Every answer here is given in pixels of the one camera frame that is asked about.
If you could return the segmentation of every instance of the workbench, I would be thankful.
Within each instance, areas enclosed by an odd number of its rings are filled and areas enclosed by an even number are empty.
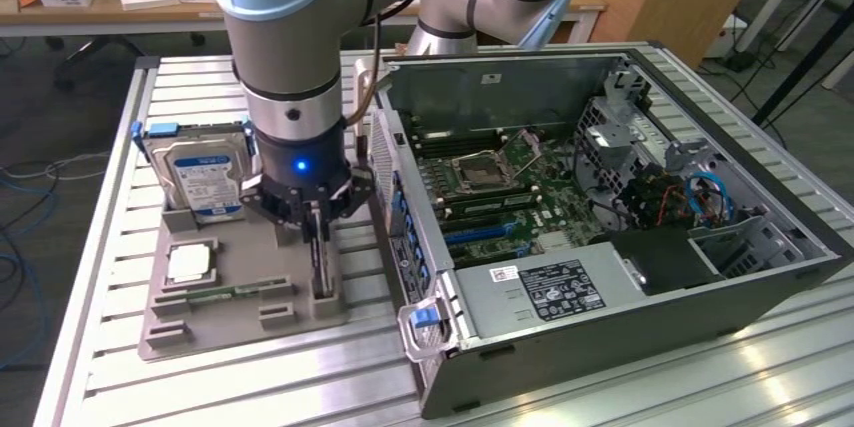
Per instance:
[[[646,43],[634,47],[854,242],[852,206],[673,54]],[[346,110],[353,109],[353,65],[369,55],[360,51],[342,57]],[[674,135],[681,140],[698,136],[669,98],[653,91],[650,99]],[[163,191],[133,145],[130,126],[138,119],[234,121],[245,109],[230,57],[141,59],[37,425],[720,426],[789,425],[820,418],[828,420],[824,425],[854,425],[853,267],[733,335],[424,421],[366,208],[337,227],[348,324],[143,362],[137,343]],[[353,146],[353,134],[348,143]]]
[[[565,22],[576,23],[564,42],[590,39],[604,0],[572,0]],[[384,22],[416,25],[418,5]],[[90,7],[45,7],[41,2],[21,7],[19,0],[0,0],[0,37],[65,35],[153,34],[226,30],[223,12],[217,4],[178,4],[154,9],[125,11],[121,0],[95,0]]]

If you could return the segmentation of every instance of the green circuit board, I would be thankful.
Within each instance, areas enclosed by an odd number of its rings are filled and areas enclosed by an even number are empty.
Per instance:
[[[490,226],[512,225],[502,237],[449,245],[458,268],[588,245],[602,234],[604,225],[569,172],[572,144],[561,138],[540,142],[542,155],[537,158],[530,143],[517,138],[497,154],[481,151],[420,159],[446,241],[461,231],[477,233]],[[469,159],[477,161],[470,162],[473,171],[466,171]],[[480,182],[474,188],[468,185],[470,180]],[[478,219],[489,219],[489,226],[460,227]]]

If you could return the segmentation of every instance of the floor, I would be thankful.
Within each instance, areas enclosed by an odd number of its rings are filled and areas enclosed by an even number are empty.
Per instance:
[[[740,15],[750,19],[765,0],[744,0]],[[787,0],[779,14],[769,23],[775,31],[788,12],[804,0]],[[757,102],[764,102],[775,91],[788,72],[812,47],[836,14],[823,11],[811,27],[787,53],[775,57],[776,69],[764,70],[750,85],[749,92]],[[394,41],[406,40],[406,32],[385,34],[388,47]],[[346,47],[365,48],[368,36],[346,39]],[[122,49],[111,47],[98,54],[78,72],[78,86],[74,93],[53,89],[50,72],[63,56],[86,39],[69,38],[65,52],[53,52],[42,39],[27,41],[23,48],[9,58],[3,58],[0,44],[0,92],[5,108],[0,109],[0,165],[9,166],[23,161],[59,160],[81,153],[94,153],[110,149],[125,102],[126,90],[134,69],[134,59]],[[135,42],[151,55],[185,56],[229,53],[225,33],[207,34],[207,44],[194,47],[186,34],[135,36]],[[7,39],[13,47],[21,39]],[[854,31],[840,40],[832,52],[815,69],[824,73],[854,47]],[[764,46],[769,51],[770,43]],[[704,63],[706,69],[725,72],[714,62]],[[708,75],[706,80],[729,97],[738,91],[736,82],[744,83],[752,70],[729,73],[732,79],[721,75]],[[813,74],[803,82],[817,79]],[[825,182],[854,202],[854,176],[851,175],[851,153],[854,152],[854,136],[849,126],[854,125],[854,77],[840,85],[843,94],[817,87],[805,96],[796,108],[777,123],[787,137],[793,154],[820,175]],[[742,96],[736,105],[752,111]],[[98,172],[105,167],[105,159],[75,163],[63,175]],[[37,171],[34,166],[15,170],[18,173]],[[41,178],[21,181],[30,189],[45,189],[50,180]],[[101,178],[59,183],[58,207],[39,227],[15,238],[22,253],[37,270],[45,292],[49,312],[49,334],[33,350],[33,354],[13,368],[0,370],[0,427],[23,426],[33,423],[39,395],[47,374],[54,342],[62,325],[66,302],[73,288],[78,261],[85,247],[89,224],[101,187]],[[38,200],[39,196],[13,191],[0,185],[0,220],[14,218]],[[29,217],[11,228],[18,231],[38,220]],[[13,282],[0,283],[0,302],[11,294]],[[39,310],[33,290],[26,288],[13,307],[0,313],[0,365],[27,346],[39,332]]]

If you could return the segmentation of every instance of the slotted aluminum surface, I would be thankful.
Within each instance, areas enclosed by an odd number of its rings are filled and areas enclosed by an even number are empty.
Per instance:
[[[854,242],[851,206],[783,155],[670,54],[646,44],[625,46],[645,53]],[[349,102],[352,66],[369,54],[343,57]],[[125,128],[137,116],[149,122],[213,123],[245,115],[229,57],[162,59],[158,68],[138,69],[134,79]],[[674,134],[697,137],[700,132],[665,96],[653,93],[652,97],[653,110]],[[137,342],[163,193],[125,132],[110,169],[37,425],[854,425],[852,267],[733,336],[465,415],[424,421],[365,209],[339,231],[353,313],[349,324],[146,363],[137,355]]]

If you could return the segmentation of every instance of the power supply label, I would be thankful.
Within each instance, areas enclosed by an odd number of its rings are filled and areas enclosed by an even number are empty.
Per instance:
[[[520,279],[545,321],[605,307],[605,300],[578,260],[520,270]]]
[[[190,208],[201,215],[225,215],[241,210],[238,181],[226,155],[189,157],[175,161],[175,171]]]

